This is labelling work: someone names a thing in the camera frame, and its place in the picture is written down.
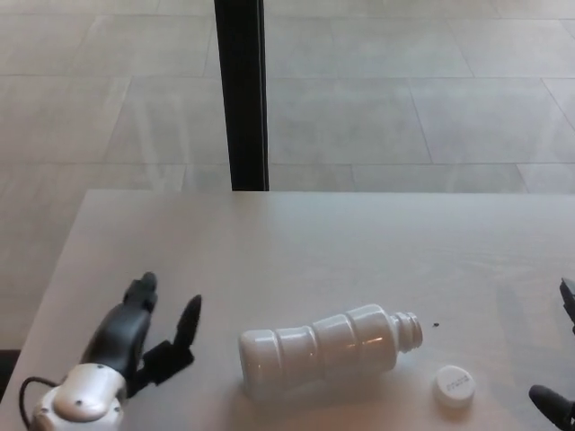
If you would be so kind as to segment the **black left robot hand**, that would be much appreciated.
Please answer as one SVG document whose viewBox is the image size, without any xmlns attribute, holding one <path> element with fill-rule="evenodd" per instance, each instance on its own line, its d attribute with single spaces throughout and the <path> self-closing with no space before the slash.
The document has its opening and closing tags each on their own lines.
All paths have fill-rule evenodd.
<svg viewBox="0 0 575 431">
<path fill-rule="evenodd" d="M 156 288 L 157 278 L 152 272 L 133 280 L 122 303 L 105 315 L 82 355 L 83 364 L 105 365 L 118 372 L 124 378 L 128 398 L 151 383 L 164 383 L 194 361 L 190 347 L 199 326 L 201 295 L 186 305 L 172 341 L 144 350 L 158 299 Z"/>
</svg>

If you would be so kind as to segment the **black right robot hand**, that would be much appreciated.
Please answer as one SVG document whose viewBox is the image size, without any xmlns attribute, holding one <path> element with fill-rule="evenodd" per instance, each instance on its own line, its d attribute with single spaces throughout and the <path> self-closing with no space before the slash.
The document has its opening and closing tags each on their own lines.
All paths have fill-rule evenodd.
<svg viewBox="0 0 575 431">
<path fill-rule="evenodd" d="M 574 322 L 574 281 L 563 278 L 560 284 L 563 308 Z M 558 429 L 574 429 L 574 401 L 543 385 L 533 385 L 528 392 L 535 407 Z"/>
</svg>

